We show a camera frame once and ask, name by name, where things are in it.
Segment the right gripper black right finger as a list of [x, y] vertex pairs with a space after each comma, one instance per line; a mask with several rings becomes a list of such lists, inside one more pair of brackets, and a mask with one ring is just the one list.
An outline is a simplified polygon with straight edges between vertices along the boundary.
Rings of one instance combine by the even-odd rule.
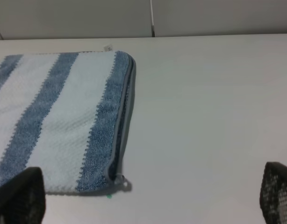
[[266, 163], [259, 205], [267, 224], [287, 224], [287, 166]]

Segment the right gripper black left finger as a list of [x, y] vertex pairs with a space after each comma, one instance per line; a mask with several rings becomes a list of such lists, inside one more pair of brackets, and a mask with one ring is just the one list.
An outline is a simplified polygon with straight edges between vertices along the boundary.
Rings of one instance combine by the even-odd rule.
[[22, 171], [0, 186], [0, 224], [40, 224], [46, 211], [39, 167]]

